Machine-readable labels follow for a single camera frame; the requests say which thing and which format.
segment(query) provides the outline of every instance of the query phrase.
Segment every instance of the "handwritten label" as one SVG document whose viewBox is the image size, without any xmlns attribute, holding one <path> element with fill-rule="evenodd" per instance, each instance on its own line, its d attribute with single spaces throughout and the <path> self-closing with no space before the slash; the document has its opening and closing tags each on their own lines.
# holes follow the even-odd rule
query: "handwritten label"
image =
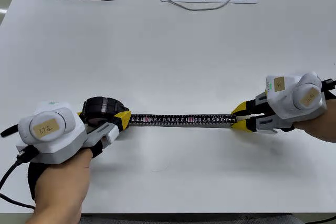
<svg viewBox="0 0 336 224">
<path fill-rule="evenodd" d="M 301 99 L 300 103 L 308 107 L 319 96 L 319 91 L 315 88 L 311 88 L 307 94 Z"/>
<path fill-rule="evenodd" d="M 59 130 L 59 125 L 55 119 L 45 121 L 44 123 L 35 125 L 33 127 L 35 135 L 38 138 L 44 137 L 52 132 Z"/>
<path fill-rule="evenodd" d="M 283 76 L 274 79 L 274 91 L 278 92 L 282 90 L 285 90 L 285 78 Z"/>
</svg>

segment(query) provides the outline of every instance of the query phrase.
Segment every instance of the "white table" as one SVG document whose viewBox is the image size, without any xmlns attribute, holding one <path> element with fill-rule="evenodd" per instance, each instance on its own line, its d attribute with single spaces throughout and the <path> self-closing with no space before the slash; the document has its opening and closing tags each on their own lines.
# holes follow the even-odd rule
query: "white table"
<svg viewBox="0 0 336 224">
<path fill-rule="evenodd" d="M 0 129 L 43 100 L 229 113 L 268 74 L 336 74 L 335 0 L 191 13 L 159 0 L 13 0 L 0 27 Z M 18 135 L 1 140 L 0 174 Z M 131 128 L 92 162 L 84 212 L 335 212 L 336 145 L 303 132 Z M 27 166 L 3 192 L 31 202 Z M 0 212 L 29 210 L 0 201 Z"/>
</svg>

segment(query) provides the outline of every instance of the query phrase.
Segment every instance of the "gray floor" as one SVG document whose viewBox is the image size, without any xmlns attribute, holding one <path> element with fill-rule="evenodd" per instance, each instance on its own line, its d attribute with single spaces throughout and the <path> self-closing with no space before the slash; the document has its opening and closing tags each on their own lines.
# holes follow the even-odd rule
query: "gray floor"
<svg viewBox="0 0 336 224">
<path fill-rule="evenodd" d="M 7 9 L 12 0 L 0 0 L 0 23 L 3 20 Z M 305 222 L 315 221 L 329 218 L 336 214 L 297 214 L 300 219 Z M 24 223 L 29 215 L 27 214 L 0 214 L 0 223 L 11 223 L 11 224 L 19 224 Z M 336 221 L 329 222 L 329 224 L 336 224 Z"/>
</svg>

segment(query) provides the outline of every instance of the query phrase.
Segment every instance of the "tape measure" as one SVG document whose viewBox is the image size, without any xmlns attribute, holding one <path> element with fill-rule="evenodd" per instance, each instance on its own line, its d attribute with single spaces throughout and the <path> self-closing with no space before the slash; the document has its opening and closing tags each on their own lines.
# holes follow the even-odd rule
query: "tape measure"
<svg viewBox="0 0 336 224">
<path fill-rule="evenodd" d="M 89 126 L 97 127 L 105 122 L 122 126 L 122 112 L 129 111 L 120 101 L 113 98 L 94 97 L 83 105 L 80 114 Z M 131 114 L 128 126 L 159 126 L 159 127 L 212 127 L 227 128 L 236 123 L 235 115 L 230 114 L 197 114 L 197 115 L 154 115 Z"/>
</svg>

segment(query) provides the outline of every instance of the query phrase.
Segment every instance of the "hand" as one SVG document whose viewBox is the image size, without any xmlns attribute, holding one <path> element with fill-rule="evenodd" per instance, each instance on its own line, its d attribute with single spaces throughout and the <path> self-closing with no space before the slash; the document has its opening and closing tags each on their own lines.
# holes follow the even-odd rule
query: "hand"
<svg viewBox="0 0 336 224">
<path fill-rule="evenodd" d="M 316 119 L 296 122 L 294 127 L 323 141 L 336 143 L 336 100 L 327 101 L 328 110 Z"/>
<path fill-rule="evenodd" d="M 27 224 L 78 223 L 90 184 L 92 151 L 81 150 L 60 165 L 52 165 L 35 187 L 36 209 Z"/>
</svg>

